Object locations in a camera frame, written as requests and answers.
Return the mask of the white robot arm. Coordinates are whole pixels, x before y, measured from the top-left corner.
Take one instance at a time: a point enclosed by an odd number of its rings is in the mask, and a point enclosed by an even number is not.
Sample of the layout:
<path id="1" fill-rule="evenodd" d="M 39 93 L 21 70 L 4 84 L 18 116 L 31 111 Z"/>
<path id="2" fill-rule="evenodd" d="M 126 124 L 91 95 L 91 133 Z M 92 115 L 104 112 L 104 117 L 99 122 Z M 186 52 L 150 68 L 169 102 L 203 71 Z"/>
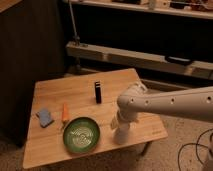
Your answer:
<path id="1" fill-rule="evenodd" d="M 118 96 L 117 106 L 110 126 L 115 130 L 114 141 L 124 144 L 139 112 L 213 123 L 213 86 L 149 94 L 142 82 L 135 82 Z"/>

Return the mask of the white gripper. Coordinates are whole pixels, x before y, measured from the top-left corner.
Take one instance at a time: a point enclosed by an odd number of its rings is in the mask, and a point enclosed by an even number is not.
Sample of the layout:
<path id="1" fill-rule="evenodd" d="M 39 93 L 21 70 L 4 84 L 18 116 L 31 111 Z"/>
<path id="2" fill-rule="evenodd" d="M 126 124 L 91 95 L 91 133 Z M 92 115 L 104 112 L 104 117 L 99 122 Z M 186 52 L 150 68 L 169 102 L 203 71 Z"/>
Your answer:
<path id="1" fill-rule="evenodd" d="M 117 112 L 110 123 L 110 128 L 112 130 L 114 129 L 128 130 L 130 128 L 130 123 L 131 120 L 124 118 L 120 112 Z"/>

